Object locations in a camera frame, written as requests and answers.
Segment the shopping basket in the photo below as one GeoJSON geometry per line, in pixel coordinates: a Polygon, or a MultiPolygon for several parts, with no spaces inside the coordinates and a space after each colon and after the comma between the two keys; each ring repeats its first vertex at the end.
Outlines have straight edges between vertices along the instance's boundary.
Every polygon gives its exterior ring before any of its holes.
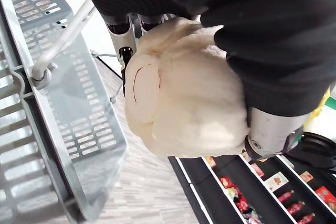
{"type": "Polygon", "coordinates": [[[0,0],[0,224],[98,218],[127,143],[81,35],[36,89],[34,62],[67,27],[65,0],[0,0]]]}

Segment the red stitched mouth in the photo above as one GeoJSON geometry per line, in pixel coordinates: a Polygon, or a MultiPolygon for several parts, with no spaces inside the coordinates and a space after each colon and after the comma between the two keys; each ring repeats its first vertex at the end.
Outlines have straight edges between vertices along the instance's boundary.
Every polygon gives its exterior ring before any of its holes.
{"type": "Polygon", "coordinates": [[[142,69],[143,67],[139,68],[136,73],[135,73],[135,77],[134,77],[134,82],[133,82],[133,97],[135,100],[135,103],[137,103],[137,99],[135,98],[135,91],[134,91],[134,86],[135,86],[135,80],[136,80],[136,76],[138,75],[139,71],[142,69]]]}

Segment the stuffed animal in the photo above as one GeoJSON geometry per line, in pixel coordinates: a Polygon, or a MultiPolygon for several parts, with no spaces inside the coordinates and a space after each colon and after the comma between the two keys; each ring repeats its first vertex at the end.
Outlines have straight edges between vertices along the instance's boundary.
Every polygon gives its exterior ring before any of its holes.
{"type": "Polygon", "coordinates": [[[125,72],[125,113],[155,155],[242,152],[248,134],[243,86],[215,46],[220,28],[176,18],[140,38],[125,72]]]}

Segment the basket handle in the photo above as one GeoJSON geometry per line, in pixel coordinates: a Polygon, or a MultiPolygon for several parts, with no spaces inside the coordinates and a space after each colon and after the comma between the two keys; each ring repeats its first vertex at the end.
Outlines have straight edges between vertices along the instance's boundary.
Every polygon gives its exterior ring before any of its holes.
{"type": "Polygon", "coordinates": [[[32,75],[37,89],[42,89],[50,83],[51,73],[57,68],[51,63],[52,59],[72,44],[95,11],[93,2],[85,0],[55,43],[35,62],[32,75]]]}

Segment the tiled floor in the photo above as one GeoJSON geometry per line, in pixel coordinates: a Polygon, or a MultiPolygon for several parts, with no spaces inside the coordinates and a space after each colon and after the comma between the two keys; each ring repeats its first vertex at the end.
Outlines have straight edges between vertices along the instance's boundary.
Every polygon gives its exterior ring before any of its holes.
{"type": "MultiPolygon", "coordinates": [[[[96,63],[112,96],[121,80],[101,62],[96,63]]],[[[120,93],[114,108],[129,142],[129,154],[97,224],[197,224],[168,160],[155,157],[130,132],[123,107],[124,97],[120,93]]],[[[66,223],[67,219],[62,217],[44,224],[66,223]]]]}

